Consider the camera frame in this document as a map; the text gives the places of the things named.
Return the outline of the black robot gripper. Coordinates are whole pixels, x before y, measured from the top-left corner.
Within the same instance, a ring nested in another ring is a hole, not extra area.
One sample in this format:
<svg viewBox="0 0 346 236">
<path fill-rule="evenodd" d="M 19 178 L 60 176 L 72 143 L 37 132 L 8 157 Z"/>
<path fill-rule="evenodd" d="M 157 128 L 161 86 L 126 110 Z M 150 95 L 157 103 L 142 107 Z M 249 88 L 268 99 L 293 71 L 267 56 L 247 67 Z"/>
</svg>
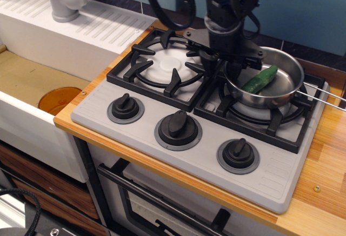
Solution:
<svg viewBox="0 0 346 236">
<path fill-rule="evenodd" d="M 264 49 L 243 36 L 242 30 L 215 33 L 208 29 L 187 30 L 183 34 L 189 44 L 198 48 L 198 55 L 204 69 L 204 75 L 214 78 L 218 58 L 228 60 L 224 63 L 224 75 L 229 83 L 237 81 L 242 72 L 242 60 L 251 68 L 260 68 L 266 55 Z"/>
</svg>

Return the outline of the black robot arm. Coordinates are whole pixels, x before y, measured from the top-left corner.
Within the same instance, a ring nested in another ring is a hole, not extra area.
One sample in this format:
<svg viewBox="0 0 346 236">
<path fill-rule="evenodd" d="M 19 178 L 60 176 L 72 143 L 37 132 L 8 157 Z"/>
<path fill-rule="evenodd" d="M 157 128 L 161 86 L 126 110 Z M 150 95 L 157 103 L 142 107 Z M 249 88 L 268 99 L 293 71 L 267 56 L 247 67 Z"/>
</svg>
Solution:
<svg viewBox="0 0 346 236">
<path fill-rule="evenodd" d="M 265 52 L 253 42 L 261 25 L 253 14 L 260 0 L 206 0 L 203 29 L 186 31 L 184 37 L 198 52 L 208 75 L 214 64 L 223 60 L 224 74 L 236 81 L 247 67 L 259 70 Z"/>
</svg>

